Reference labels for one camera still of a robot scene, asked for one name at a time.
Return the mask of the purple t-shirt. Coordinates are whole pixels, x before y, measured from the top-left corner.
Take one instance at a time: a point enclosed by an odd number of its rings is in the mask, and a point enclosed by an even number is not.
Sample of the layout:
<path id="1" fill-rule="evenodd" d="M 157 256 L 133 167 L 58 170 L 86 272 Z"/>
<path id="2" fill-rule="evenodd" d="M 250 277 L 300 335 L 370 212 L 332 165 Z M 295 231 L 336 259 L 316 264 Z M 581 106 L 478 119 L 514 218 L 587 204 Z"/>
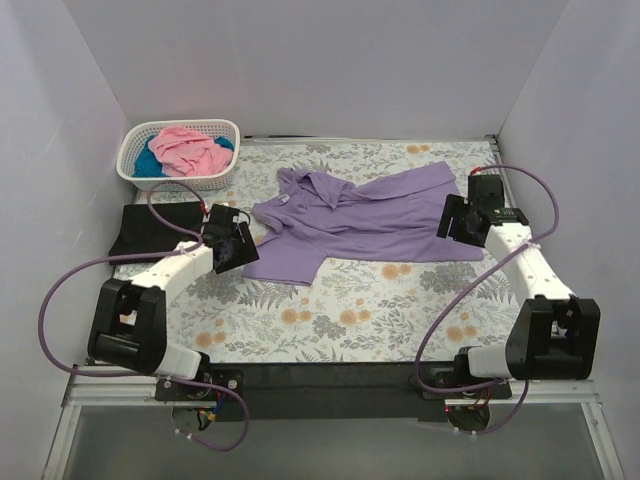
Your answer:
<path id="1" fill-rule="evenodd" d="M 444 162 L 364 185 L 306 169 L 281 168 L 280 192 L 252 208 L 267 232 L 244 277 L 309 286 L 327 258 L 429 263 L 480 261 L 480 248 L 437 237 L 456 177 Z"/>

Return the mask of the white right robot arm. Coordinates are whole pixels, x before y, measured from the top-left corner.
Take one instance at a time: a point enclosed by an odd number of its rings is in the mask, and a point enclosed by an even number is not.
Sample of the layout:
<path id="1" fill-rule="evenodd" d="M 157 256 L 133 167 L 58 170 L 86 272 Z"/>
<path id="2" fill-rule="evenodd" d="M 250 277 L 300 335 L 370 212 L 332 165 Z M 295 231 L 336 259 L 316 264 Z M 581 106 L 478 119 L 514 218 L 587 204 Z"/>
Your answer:
<path id="1" fill-rule="evenodd" d="M 489 379 L 589 377 L 600 308 L 554 273 L 525 214 L 507 206 L 500 175 L 472 171 L 466 196 L 447 196 L 437 235 L 486 249 L 500 263 L 520 306 L 505 343 L 465 347 L 454 357 L 452 383 L 460 395 L 479 395 Z"/>

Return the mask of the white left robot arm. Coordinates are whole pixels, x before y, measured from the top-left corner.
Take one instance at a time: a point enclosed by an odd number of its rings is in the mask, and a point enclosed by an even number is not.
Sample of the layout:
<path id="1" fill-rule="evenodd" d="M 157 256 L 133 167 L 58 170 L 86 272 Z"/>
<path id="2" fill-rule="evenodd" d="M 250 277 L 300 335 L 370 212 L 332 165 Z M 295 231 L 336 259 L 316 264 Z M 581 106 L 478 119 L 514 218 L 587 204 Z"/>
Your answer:
<path id="1" fill-rule="evenodd" d="M 105 282 L 89 335 L 89 356 L 139 374 L 176 378 L 188 398 L 205 398 L 213 386 L 205 369 L 209 357 L 169 341 L 167 311 L 199 278 L 259 259 L 249 225 L 244 211 L 214 205 L 197 230 L 201 242 L 181 241 L 149 269 Z"/>

